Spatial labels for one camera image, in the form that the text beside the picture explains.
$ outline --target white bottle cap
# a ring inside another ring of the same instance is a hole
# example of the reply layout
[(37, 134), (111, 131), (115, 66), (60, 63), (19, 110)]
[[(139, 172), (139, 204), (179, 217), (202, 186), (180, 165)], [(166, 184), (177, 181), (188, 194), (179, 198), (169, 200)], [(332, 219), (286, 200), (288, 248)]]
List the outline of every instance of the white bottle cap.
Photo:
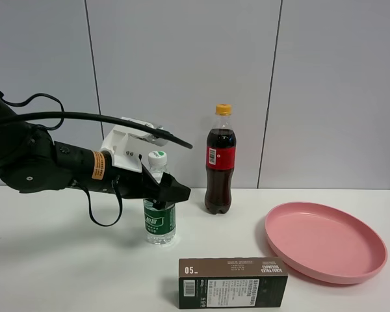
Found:
[(162, 167), (168, 162), (168, 156), (164, 151), (151, 151), (149, 153), (149, 165), (151, 167)]

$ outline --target cola bottle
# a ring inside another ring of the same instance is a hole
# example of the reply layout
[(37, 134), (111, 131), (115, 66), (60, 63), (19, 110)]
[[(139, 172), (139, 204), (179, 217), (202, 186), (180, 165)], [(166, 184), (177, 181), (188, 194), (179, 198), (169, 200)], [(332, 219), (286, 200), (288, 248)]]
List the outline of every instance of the cola bottle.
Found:
[(237, 140), (231, 127), (231, 105), (218, 104), (216, 120), (207, 139), (207, 192), (205, 207), (212, 214), (227, 213), (231, 205), (231, 178)]

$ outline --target table surface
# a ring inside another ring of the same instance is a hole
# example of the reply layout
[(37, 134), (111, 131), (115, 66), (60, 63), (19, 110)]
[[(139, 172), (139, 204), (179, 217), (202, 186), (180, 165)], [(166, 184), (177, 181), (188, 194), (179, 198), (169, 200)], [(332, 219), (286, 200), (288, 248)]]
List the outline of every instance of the table surface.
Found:
[[(293, 201), (331, 205), (366, 222), (389, 259), (371, 280), (346, 287), (290, 269), (281, 308), (266, 311), (390, 312), (390, 190), (232, 193), (229, 213), (213, 216), (204, 210), (205, 190), (194, 189), (177, 205), (175, 241), (153, 246), (145, 241), (141, 200), (125, 200), (119, 223), (102, 228), (89, 220), (81, 191), (18, 194), (0, 187), (0, 312), (176, 311), (179, 258), (271, 256), (264, 217)], [(101, 222), (116, 218), (114, 196), (92, 194), (92, 204)]]

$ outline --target white mounting bracket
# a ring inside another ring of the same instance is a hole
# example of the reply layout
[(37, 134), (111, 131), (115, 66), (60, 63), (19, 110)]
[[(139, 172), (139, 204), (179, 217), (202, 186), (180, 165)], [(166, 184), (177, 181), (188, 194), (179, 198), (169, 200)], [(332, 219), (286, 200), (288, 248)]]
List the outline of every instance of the white mounting bracket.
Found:
[[(153, 129), (162, 129), (161, 126), (131, 118), (122, 117), (138, 124), (146, 125)], [(167, 140), (156, 138), (155, 136), (141, 130), (115, 125), (109, 135), (104, 139), (100, 151), (107, 151), (111, 154), (112, 165), (117, 168), (142, 172), (142, 163), (138, 158), (139, 153), (133, 149), (134, 140), (143, 140), (158, 146), (164, 146)]]

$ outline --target gray wall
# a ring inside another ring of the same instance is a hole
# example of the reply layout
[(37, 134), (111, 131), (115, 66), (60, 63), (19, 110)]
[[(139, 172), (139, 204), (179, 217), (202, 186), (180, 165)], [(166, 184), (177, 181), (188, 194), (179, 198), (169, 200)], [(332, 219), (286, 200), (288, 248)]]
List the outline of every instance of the gray wall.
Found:
[[(215, 104), (232, 103), (234, 187), (390, 189), (390, 0), (284, 1), (273, 75), (280, 0), (86, 3), (0, 1), (7, 100), (47, 92), (98, 113), (93, 51), (101, 112), (193, 143), (164, 148), (189, 186), (205, 186)], [(18, 112), (56, 108), (38, 99)], [(68, 120), (52, 135), (98, 149), (102, 133)]]
[(215, 104), (232, 103), (233, 186), (257, 187), (280, 2), (87, 2), (101, 112), (159, 122), (193, 143), (164, 150), (178, 181), (204, 187)]
[(390, 189), (390, 0), (286, 0), (260, 187)]

